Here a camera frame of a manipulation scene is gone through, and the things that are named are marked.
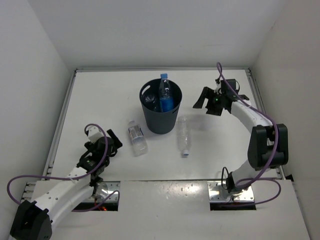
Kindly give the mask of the clear bottle white grey label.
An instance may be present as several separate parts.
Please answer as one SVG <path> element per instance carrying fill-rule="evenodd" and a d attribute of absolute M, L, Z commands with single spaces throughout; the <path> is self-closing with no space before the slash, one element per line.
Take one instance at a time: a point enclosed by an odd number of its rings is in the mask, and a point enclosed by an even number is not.
<path fill-rule="evenodd" d="M 128 133 L 132 143 L 132 149 L 136 157 L 148 152 L 148 145 L 140 125 L 134 120 L 128 122 Z"/>

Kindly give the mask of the left aluminium frame rail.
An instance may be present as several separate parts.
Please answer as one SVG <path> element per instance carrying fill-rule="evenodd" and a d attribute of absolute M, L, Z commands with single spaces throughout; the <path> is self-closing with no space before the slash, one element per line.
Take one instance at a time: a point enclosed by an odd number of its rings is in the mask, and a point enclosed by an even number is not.
<path fill-rule="evenodd" d="M 78 70 L 76 69 L 71 75 L 68 88 L 65 94 L 65 98 L 62 104 L 62 108 L 59 114 L 58 122 L 55 128 L 54 136 L 53 136 L 51 146 L 47 155 L 47 159 L 46 159 L 45 166 L 42 173 L 42 175 L 46 177 L 50 175 L 49 170 L 52 169 L 54 165 L 54 161 L 56 158 L 56 154 L 57 154 L 57 150 L 58 150 L 58 146 L 59 146 L 59 142 L 60 142 L 60 138 L 63 130 L 63 125 L 65 122 L 65 118 L 66 118 L 66 114 L 68 111 L 68 106 L 69 106 L 69 102 L 72 94 L 74 81 L 77 75 L 77 71 Z"/>

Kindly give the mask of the clear crushed bottle blue cap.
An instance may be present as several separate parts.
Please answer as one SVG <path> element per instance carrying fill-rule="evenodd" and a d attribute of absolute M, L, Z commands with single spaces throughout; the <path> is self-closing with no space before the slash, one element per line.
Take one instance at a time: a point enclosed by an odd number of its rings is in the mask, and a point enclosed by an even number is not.
<path fill-rule="evenodd" d="M 183 158 L 190 155 L 191 149 L 191 127 L 186 116 L 180 116 L 177 121 L 177 141 L 178 148 Z"/>

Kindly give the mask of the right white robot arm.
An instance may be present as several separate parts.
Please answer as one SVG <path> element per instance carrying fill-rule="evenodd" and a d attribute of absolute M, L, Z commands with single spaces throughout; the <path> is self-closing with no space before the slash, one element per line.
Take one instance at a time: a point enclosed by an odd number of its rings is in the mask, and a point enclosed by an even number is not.
<path fill-rule="evenodd" d="M 239 93 L 235 79 L 218 80 L 216 89 L 204 87 L 193 108 L 205 107 L 207 114 L 221 116 L 224 110 L 236 117 L 250 133 L 246 161 L 228 173 L 225 186 L 230 193 L 246 189 L 264 172 L 289 161 L 288 128 L 275 124 Z"/>

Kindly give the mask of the dark grey plastic bin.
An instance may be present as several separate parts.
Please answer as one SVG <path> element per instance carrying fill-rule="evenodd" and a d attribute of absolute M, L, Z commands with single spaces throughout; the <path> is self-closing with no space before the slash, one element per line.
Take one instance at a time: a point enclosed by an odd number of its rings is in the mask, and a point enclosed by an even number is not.
<path fill-rule="evenodd" d="M 180 87 L 175 82 L 169 80 L 173 93 L 174 108 L 168 112 L 154 112 L 147 109 L 143 104 L 143 94 L 153 93 L 159 98 L 157 93 L 159 92 L 160 81 L 160 78 L 156 78 L 145 83 L 139 92 L 139 100 L 148 129 L 155 134 L 163 135 L 169 133 L 176 124 L 183 94 Z"/>

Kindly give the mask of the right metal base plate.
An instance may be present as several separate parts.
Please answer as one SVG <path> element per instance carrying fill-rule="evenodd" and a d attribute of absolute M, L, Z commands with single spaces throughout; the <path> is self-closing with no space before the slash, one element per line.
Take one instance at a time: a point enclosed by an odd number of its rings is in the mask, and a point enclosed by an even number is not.
<path fill-rule="evenodd" d="M 209 202 L 213 204 L 225 203 L 254 203 L 255 197 L 250 186 L 241 191 L 230 192 L 222 187 L 221 181 L 213 180 L 207 181 Z"/>

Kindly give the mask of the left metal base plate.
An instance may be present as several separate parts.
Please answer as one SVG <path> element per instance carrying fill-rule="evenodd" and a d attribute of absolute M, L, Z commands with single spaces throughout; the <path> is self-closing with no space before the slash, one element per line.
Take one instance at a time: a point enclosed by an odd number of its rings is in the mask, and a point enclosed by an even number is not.
<path fill-rule="evenodd" d="M 105 200 L 106 204 L 115 204 L 119 201 L 120 181 L 101 181 L 98 182 L 95 188 L 94 197 L 99 202 Z"/>

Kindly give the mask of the blue label bottle white cap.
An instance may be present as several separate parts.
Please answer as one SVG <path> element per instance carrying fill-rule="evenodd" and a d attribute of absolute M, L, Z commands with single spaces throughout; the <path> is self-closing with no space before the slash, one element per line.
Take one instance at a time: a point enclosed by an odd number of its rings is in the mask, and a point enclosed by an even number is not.
<path fill-rule="evenodd" d="M 142 103 L 150 111 L 158 113 L 161 111 L 159 98 L 154 93 L 144 93 Z"/>

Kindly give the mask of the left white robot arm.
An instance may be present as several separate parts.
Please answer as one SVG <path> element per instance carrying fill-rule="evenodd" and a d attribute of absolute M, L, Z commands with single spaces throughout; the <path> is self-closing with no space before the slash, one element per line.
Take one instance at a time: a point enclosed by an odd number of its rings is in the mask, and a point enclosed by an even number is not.
<path fill-rule="evenodd" d="M 98 125 L 87 125 L 84 129 L 88 142 L 86 152 L 66 177 L 59 177 L 53 188 L 33 201 L 19 204 L 10 236 L 16 240 L 48 240 L 54 229 L 69 213 L 90 197 L 95 199 L 90 211 L 102 208 L 106 202 L 119 205 L 120 188 L 108 187 L 100 174 L 110 163 L 118 149 L 123 146 L 119 138 L 109 129 L 103 131 Z"/>

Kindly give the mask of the metal base plate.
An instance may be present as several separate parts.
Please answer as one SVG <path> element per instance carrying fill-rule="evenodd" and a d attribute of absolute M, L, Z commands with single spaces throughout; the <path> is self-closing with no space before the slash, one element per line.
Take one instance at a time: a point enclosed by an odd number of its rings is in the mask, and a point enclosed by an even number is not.
<path fill-rule="evenodd" d="M 98 182 L 95 188 L 94 197 L 99 202 L 105 200 L 106 204 L 115 204 L 119 201 L 120 181 L 101 181 Z"/>
<path fill-rule="evenodd" d="M 225 203 L 254 203 L 255 197 L 250 186 L 241 191 L 230 192 L 222 187 L 221 181 L 213 180 L 207 181 L 209 202 L 213 204 Z"/>

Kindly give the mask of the white front cover board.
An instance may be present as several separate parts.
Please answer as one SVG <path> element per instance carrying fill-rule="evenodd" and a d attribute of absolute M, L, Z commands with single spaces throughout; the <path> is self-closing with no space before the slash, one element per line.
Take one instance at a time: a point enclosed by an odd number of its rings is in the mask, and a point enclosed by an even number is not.
<path fill-rule="evenodd" d="M 116 211 L 72 212 L 54 240 L 307 240 L 289 180 L 253 186 L 254 210 L 211 210 L 205 181 L 123 181 Z"/>

